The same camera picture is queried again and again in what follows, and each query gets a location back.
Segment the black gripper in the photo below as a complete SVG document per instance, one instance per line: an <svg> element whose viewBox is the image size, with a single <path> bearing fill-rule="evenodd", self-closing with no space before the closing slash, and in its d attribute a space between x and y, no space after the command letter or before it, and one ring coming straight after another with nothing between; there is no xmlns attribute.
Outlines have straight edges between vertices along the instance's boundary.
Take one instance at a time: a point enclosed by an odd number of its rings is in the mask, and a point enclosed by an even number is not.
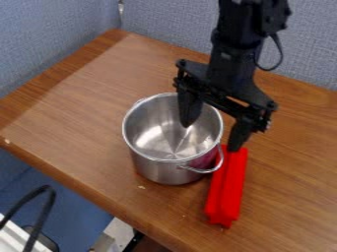
<svg viewBox="0 0 337 252"><path fill-rule="evenodd" d="M235 119L230 129L227 150L238 152L253 132L265 132L278 106L254 82L261 48L235 49L217 45L210 63L187 59L177 61L179 119L185 128L198 120L203 104Z"/></svg>

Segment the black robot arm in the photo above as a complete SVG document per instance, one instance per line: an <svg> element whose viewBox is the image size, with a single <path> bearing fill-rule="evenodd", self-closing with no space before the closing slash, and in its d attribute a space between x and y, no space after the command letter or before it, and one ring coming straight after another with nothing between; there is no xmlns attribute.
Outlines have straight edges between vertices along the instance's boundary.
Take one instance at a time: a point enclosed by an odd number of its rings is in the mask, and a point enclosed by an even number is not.
<svg viewBox="0 0 337 252"><path fill-rule="evenodd" d="M191 126L205 104L229 114L235 123L226 149L235 153L251 134L263 132L278 104L254 83L263 42L279 42L278 31L288 27L292 9L288 0L218 0L218 21L210 41L210 62L177 62L179 119Z"/></svg>

